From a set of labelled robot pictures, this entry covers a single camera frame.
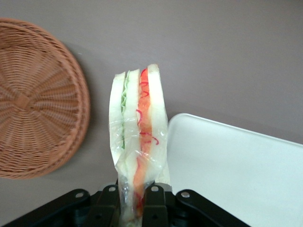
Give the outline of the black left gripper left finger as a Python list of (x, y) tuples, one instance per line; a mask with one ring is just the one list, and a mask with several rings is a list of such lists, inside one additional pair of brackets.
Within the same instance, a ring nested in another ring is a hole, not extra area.
[(6, 227), (116, 227), (120, 202), (116, 184), (95, 194), (72, 190), (5, 224)]

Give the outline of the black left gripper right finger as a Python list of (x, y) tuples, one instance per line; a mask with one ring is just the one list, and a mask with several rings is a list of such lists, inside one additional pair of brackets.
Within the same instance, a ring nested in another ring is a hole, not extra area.
[(156, 183), (145, 190), (143, 227), (247, 227), (248, 224), (199, 193)]

